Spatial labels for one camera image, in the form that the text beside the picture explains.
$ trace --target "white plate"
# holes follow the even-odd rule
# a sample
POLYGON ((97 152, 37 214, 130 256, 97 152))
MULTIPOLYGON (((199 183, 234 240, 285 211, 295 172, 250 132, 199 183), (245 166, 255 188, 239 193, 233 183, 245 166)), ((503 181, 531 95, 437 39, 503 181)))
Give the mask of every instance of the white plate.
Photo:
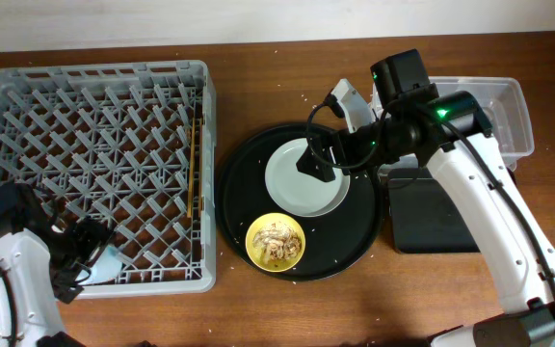
POLYGON ((333 169, 335 180, 323 182, 297 171, 297 161, 307 148, 297 139, 278 148, 265 169, 265 184, 271 198, 287 212, 301 217, 317 217, 331 212, 346 198, 349 176, 333 169))

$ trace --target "gray plastic dish rack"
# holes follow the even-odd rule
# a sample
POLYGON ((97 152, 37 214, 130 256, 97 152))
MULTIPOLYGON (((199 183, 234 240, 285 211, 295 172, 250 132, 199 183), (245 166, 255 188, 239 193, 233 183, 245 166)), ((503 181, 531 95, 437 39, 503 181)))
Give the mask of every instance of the gray plastic dish rack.
POLYGON ((0 69, 0 185, 46 189, 64 200, 66 218, 90 216, 117 232, 122 271, 80 298, 213 286, 215 145, 216 94, 203 62, 0 69))

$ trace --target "wooden table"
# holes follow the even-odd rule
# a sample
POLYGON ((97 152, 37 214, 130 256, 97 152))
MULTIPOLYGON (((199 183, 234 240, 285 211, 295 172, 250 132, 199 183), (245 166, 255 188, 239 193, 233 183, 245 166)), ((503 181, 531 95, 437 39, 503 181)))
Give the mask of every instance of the wooden table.
MULTIPOLYGON (((536 151, 515 174, 555 246, 555 33, 0 53, 0 67, 203 60, 218 93, 216 160, 223 163, 257 131, 304 120, 340 78, 367 94, 370 65, 413 47, 433 76, 519 81, 536 151)), ((344 126, 328 115, 319 121, 344 126)), ((501 312, 479 254, 401 255, 390 232, 388 224, 344 273, 296 284, 255 271, 220 235, 217 283, 205 294, 78 300, 60 309, 68 333, 90 346, 381 343, 501 312)))

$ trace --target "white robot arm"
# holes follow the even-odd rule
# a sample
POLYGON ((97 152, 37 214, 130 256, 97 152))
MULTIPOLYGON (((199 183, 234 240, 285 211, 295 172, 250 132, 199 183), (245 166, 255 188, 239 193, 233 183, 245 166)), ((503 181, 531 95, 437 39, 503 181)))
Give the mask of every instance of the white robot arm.
POLYGON ((348 127, 328 136, 308 132, 298 170, 331 181, 334 168, 350 174, 414 154, 460 211, 505 312, 433 336, 429 344, 555 346, 555 249, 509 176, 492 125, 476 99, 467 92, 439 97, 416 50, 388 57, 371 72, 383 104, 380 119, 341 80, 312 110, 307 129, 326 106, 345 118, 348 127))
POLYGON ((83 346, 66 334, 57 301, 80 294, 113 231, 85 218, 56 232, 55 220, 30 186, 0 187, 1 347, 83 346))
POLYGON ((16 346, 36 346, 44 336, 66 332, 51 286, 49 261, 44 242, 26 228, 0 238, 1 347, 13 345, 13 339, 16 346))
MULTIPOLYGON (((527 219, 555 273, 555 250, 508 175, 498 143, 493 137, 486 138, 483 134, 472 135, 468 141, 481 154, 488 168, 502 182, 505 191, 527 219)), ((448 152, 439 149, 427 167, 458 207, 472 233, 493 277, 500 306, 505 313, 512 314, 528 312, 533 298, 539 298, 543 305, 552 303, 554 298, 543 280, 542 266, 519 220, 497 190, 490 188, 488 178, 462 141, 455 142, 455 147, 455 150, 448 152)), ((431 345, 482 346, 484 336, 493 338, 485 329, 477 330, 476 325, 469 326, 437 336, 431 345)))

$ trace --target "yellow bowl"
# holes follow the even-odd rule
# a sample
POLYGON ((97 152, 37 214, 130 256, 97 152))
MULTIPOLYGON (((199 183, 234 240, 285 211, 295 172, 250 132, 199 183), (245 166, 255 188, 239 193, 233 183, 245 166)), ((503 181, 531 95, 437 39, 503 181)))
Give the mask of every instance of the yellow bowl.
POLYGON ((250 228, 248 228, 248 233, 246 234, 246 252, 248 252, 248 256, 250 257, 251 261, 253 261, 256 266, 259 268, 269 271, 269 272, 282 272, 286 271, 293 266, 295 266, 301 257, 304 255, 305 251, 305 234, 304 230, 301 228, 299 223, 295 221, 293 218, 286 216, 285 214, 281 213, 268 213, 264 216, 258 217, 254 223, 251 224, 250 228), (301 239, 301 251, 295 258, 288 259, 288 260, 269 260, 267 264, 262 261, 262 249, 259 247, 254 247, 252 241, 256 233, 265 227, 266 225, 274 222, 282 222, 295 230, 299 238, 301 239))

